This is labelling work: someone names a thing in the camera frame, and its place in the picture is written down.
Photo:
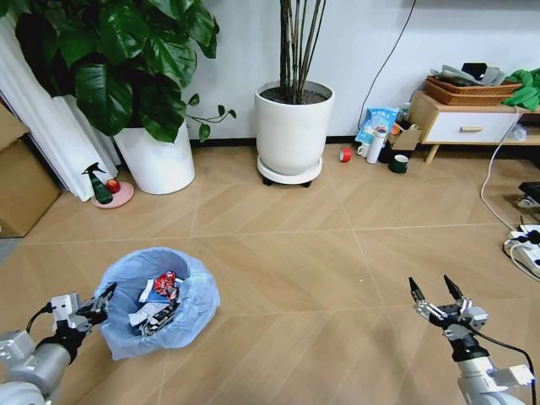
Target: trash can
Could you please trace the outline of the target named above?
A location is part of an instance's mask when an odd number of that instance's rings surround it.
[[[183,281],[181,303],[172,322],[151,336],[143,336],[129,323],[128,314],[137,312],[138,298],[149,278],[175,272]],[[113,264],[101,280],[95,296],[116,282],[109,303],[108,319],[100,325],[114,360],[140,356],[157,348],[183,348],[193,341],[219,307],[219,291],[204,265],[181,251],[152,247],[134,251]]]

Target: white wall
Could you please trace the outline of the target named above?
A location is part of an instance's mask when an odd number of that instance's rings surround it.
[[[199,58],[192,85],[198,115],[217,104],[238,119],[213,127],[212,138],[250,138],[253,92],[279,76],[278,0],[205,0],[221,27],[218,58]],[[413,0],[328,0],[309,79],[336,92],[328,135],[353,135],[371,81],[408,16]],[[417,0],[397,49],[367,106],[400,106],[430,68],[487,62],[511,73],[540,68],[540,1]],[[197,137],[192,128],[192,137]]]

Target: green spray bottle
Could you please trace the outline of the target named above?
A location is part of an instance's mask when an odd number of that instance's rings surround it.
[[[95,199],[98,200],[98,203],[100,204],[108,204],[112,201],[112,194],[111,192],[105,187],[105,184],[101,182],[100,179],[97,178],[97,176],[94,174],[95,171],[100,171],[101,173],[105,173],[102,169],[100,169],[99,163],[95,162],[93,165],[88,166],[86,170],[83,172],[83,175],[88,175],[90,178],[90,183],[92,183],[92,188],[94,189],[94,195]]]

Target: parquet floor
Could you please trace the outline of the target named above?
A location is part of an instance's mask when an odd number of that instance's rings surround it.
[[[450,347],[414,313],[408,276],[440,305],[448,274],[488,310],[487,334],[538,362],[540,285],[501,252],[505,228],[478,197],[487,155],[441,152],[430,166],[417,156],[395,175],[341,164],[338,148],[309,189],[264,186],[253,148],[206,148],[194,151],[196,180],[172,195],[136,192],[110,212],[61,196],[0,267],[0,326],[23,327],[56,294],[91,296],[130,251],[169,246],[213,273],[218,314],[187,348],[118,362],[96,329],[61,404],[463,404]],[[489,200],[517,223],[517,185],[539,177],[498,160]],[[42,318],[36,338],[50,327]],[[523,362],[486,348],[497,365]]]

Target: blue plastic bag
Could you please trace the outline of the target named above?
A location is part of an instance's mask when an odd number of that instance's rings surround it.
[[[354,140],[371,144],[376,131],[389,133],[398,112],[399,108],[368,108],[364,123]]]
[[[184,280],[181,304],[173,321],[152,336],[142,336],[129,324],[128,314],[139,309],[138,297],[149,278],[172,271]],[[219,307],[219,291],[212,274],[197,259],[166,247],[134,251],[113,264],[103,275],[95,296],[117,283],[109,303],[109,317],[101,333],[114,360],[140,356],[157,348],[183,348],[193,341]]]

